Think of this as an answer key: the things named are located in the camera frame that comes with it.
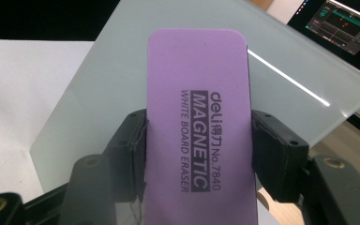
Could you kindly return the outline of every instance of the computer display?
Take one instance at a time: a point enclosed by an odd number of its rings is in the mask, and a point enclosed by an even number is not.
[[[305,0],[288,25],[360,70],[360,1]]]

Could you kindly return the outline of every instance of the magnetic eraser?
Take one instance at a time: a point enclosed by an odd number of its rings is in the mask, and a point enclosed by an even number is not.
[[[232,30],[150,37],[145,224],[257,224],[247,50]]]

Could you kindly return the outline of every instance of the glass surface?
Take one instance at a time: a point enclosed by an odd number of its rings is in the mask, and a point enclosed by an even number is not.
[[[248,2],[124,0],[32,146],[45,191],[66,183],[77,159],[101,153],[126,115],[145,108],[148,38],[181,27],[243,34],[252,109],[310,145],[360,108],[360,73]]]

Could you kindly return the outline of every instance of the monitor screen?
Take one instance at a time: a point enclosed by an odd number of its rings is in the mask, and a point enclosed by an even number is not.
[[[288,25],[360,70],[360,1],[304,0]]]

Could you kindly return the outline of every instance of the purple eraser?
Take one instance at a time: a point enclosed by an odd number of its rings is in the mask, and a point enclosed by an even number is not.
[[[244,38],[156,31],[147,96],[145,224],[257,224]]]

